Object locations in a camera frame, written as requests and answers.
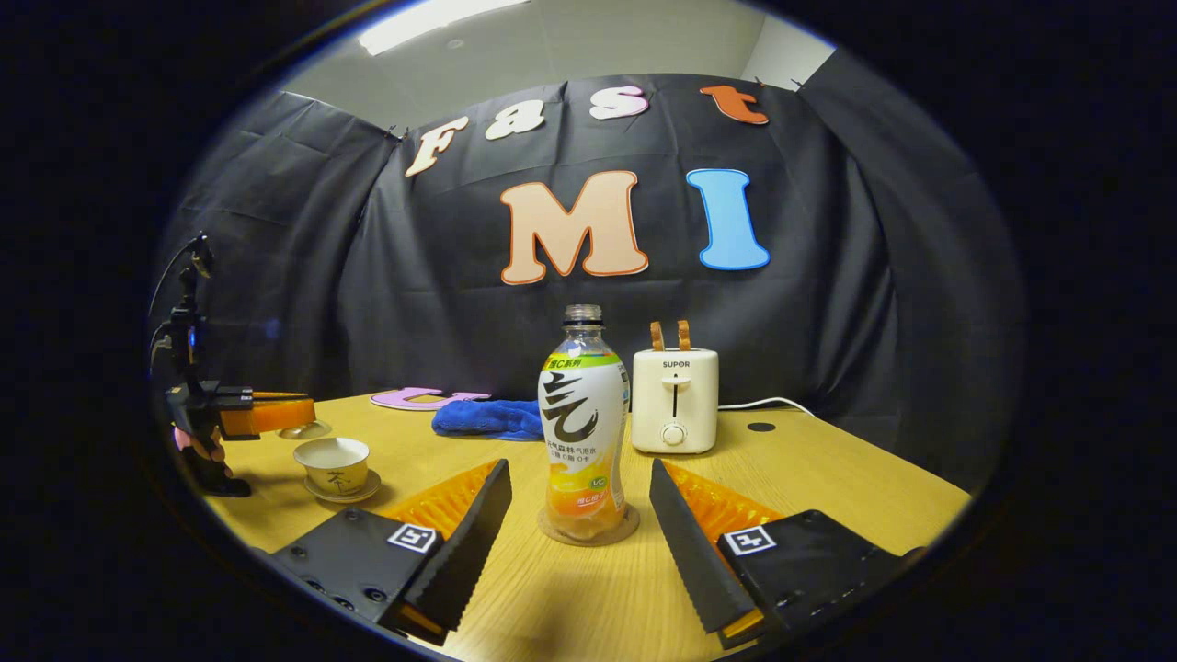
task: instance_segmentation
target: plastic bottle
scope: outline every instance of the plastic bottle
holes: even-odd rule
[[[570,305],[563,343],[539,373],[548,452],[546,514],[556,531],[590,541],[621,525],[620,455],[630,377],[601,339],[600,306]]]

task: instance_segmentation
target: teacup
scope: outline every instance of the teacup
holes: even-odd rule
[[[294,449],[294,459],[320,491],[350,495],[367,482],[367,444],[344,437],[324,437]]]

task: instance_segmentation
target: table surface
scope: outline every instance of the table surface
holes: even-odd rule
[[[650,505],[654,457],[717,481],[783,512],[818,509],[892,554],[932,542],[969,496],[950,483],[847,432],[791,409],[722,411],[716,446],[700,455],[650,455],[625,441],[621,484],[640,512],[617,544],[580,548],[539,531],[547,449],[433,433],[432,412],[372,404],[368,396],[315,403],[328,436],[371,448],[379,491],[354,507],[375,511],[483,463],[506,458],[513,501],[459,629],[445,655],[471,661],[664,660],[723,655],[691,605]],[[749,423],[776,425],[754,432]],[[250,481],[248,498],[207,497],[246,544],[275,551],[346,508],[312,496],[293,449],[274,432],[225,442],[226,463]]]

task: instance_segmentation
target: chinese character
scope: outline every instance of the chinese character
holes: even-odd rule
[[[331,478],[327,482],[335,485],[335,488],[339,490],[339,494],[344,494],[344,485],[351,483],[351,481],[344,479],[343,471],[327,471],[327,476],[331,476]]]

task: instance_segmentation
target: toaster knob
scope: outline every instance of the toaster knob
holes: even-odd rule
[[[678,423],[667,423],[663,426],[663,442],[669,446],[677,446],[686,438],[686,430]]]

